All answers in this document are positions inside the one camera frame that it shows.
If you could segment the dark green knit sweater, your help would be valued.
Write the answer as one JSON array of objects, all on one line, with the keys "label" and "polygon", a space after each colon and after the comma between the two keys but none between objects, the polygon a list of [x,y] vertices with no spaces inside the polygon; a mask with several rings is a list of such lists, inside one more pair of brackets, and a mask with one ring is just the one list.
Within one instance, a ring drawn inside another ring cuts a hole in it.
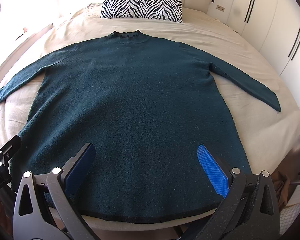
[{"label": "dark green knit sweater", "polygon": [[200,215],[222,198],[203,171],[204,145],[229,166],[251,169],[214,74],[277,114],[276,94],[192,46],[139,31],[74,43],[28,65],[0,89],[0,103],[44,78],[19,132],[12,189],[26,171],[63,166],[87,142],[92,167],[74,195],[79,213],[127,223]]}]

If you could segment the beige bed cover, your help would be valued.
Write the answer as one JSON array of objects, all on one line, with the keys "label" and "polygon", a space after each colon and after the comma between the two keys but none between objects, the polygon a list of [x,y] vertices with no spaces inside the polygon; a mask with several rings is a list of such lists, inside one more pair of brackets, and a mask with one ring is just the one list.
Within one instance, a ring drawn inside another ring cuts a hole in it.
[{"label": "beige bed cover", "polygon": [[[0,83],[0,89],[19,71],[51,52],[74,43],[102,38],[114,32],[135,31],[151,37],[181,42],[209,53],[273,91],[281,107],[277,114],[271,114],[261,105],[260,100],[245,95],[242,89],[228,79],[213,75],[234,120],[251,169],[250,173],[263,170],[273,172],[279,166],[300,137],[300,109],[277,72],[256,49],[230,28],[202,12],[185,9],[183,23],[173,23],[132,18],[104,19],[100,18],[96,9],[81,9],[30,46],[6,74]],[[0,145],[13,135],[19,135],[25,126],[43,78],[44,75],[39,74],[0,103]],[[115,222],[81,215],[95,230],[144,231],[191,222],[211,214],[214,209],[192,217],[150,224]]]}]

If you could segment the wall power socket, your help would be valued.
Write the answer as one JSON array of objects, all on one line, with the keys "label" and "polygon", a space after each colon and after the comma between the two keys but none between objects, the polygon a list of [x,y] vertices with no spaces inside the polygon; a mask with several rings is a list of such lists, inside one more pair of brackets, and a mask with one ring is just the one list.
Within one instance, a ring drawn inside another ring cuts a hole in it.
[{"label": "wall power socket", "polygon": [[222,6],[220,6],[220,5],[217,5],[217,10],[224,11],[224,10],[225,10],[225,8],[224,8],[224,7],[222,7]]}]

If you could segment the zebra print pillow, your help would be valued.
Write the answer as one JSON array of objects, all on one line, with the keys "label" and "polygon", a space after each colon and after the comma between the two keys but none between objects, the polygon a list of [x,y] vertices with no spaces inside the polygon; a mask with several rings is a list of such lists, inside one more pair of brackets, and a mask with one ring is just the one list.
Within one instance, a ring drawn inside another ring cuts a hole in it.
[{"label": "zebra print pillow", "polygon": [[102,18],[142,18],[181,23],[182,0],[104,0]]}]

